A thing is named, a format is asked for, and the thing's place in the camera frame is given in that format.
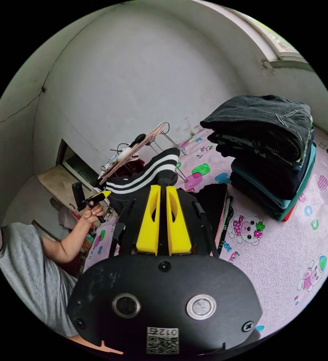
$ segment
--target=gray t-shirt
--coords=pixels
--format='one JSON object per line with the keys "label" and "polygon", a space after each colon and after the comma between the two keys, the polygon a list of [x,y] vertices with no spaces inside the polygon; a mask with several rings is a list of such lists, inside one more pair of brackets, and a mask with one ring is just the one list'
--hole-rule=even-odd
{"label": "gray t-shirt", "polygon": [[34,226],[12,223],[2,227],[0,268],[21,301],[48,327],[75,336],[66,306],[77,281],[44,255]]}

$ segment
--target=cartoon bear print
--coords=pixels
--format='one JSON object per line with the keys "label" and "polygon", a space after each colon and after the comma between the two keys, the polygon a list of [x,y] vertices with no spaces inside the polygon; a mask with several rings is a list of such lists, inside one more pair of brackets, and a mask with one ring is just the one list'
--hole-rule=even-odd
{"label": "cartoon bear print", "polygon": [[308,265],[307,271],[304,273],[303,278],[300,279],[297,285],[297,290],[307,290],[311,292],[323,277],[327,265],[327,257],[319,255],[316,261],[312,260]]}
{"label": "cartoon bear print", "polygon": [[243,241],[250,243],[252,246],[257,246],[259,240],[263,236],[263,230],[266,226],[263,224],[263,218],[259,215],[251,215],[247,218],[239,215],[233,217],[228,226],[229,237],[237,238],[238,243]]}

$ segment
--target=qr code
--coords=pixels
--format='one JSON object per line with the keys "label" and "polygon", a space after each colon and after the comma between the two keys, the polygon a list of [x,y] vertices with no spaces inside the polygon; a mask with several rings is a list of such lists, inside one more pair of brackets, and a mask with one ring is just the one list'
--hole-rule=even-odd
{"label": "qr code", "polygon": [[148,327],[146,353],[156,355],[179,353],[179,329]]}

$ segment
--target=sticker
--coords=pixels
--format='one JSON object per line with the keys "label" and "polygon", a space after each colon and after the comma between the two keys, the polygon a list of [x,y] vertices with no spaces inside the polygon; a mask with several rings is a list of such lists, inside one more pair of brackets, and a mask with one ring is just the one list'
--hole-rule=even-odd
{"label": "sticker", "polygon": [[302,203],[304,203],[304,202],[306,201],[306,196],[304,195],[304,193],[302,193],[302,194],[299,196],[298,200],[299,200],[300,202],[302,202]]}
{"label": "sticker", "polygon": [[312,229],[315,231],[315,230],[319,227],[319,221],[318,221],[318,219],[314,219],[314,220],[311,222],[311,226],[312,226]]}
{"label": "sticker", "polygon": [[227,173],[220,173],[218,174],[214,180],[218,182],[218,184],[230,184],[231,180],[228,178]]}
{"label": "sticker", "polygon": [[312,207],[311,206],[306,206],[304,208],[304,214],[307,216],[307,217],[310,217],[313,213],[313,210],[312,210]]}
{"label": "sticker", "polygon": [[146,353],[174,355],[179,353],[179,329],[147,327]]}
{"label": "sticker", "polygon": [[197,167],[195,167],[191,173],[195,174],[195,173],[200,173],[202,176],[205,176],[206,174],[208,174],[210,172],[210,167],[207,163],[203,163]]}
{"label": "sticker", "polygon": [[318,188],[323,191],[328,191],[328,180],[324,176],[320,176],[318,180]]}

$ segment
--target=electrical wire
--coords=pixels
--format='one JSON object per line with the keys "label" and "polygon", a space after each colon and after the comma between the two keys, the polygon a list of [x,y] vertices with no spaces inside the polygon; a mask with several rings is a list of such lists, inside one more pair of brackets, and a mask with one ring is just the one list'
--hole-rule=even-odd
{"label": "electrical wire", "polygon": [[4,123],[6,121],[8,121],[11,117],[13,117],[14,115],[20,113],[22,110],[26,109],[35,99],[37,99],[42,93],[44,93],[44,87],[42,87],[41,92],[39,95],[37,95],[35,98],[33,98],[27,105],[25,105],[24,107],[22,107],[20,110],[18,110],[16,113],[11,114],[8,118],[4,119],[4,120],[0,120],[0,123]]}

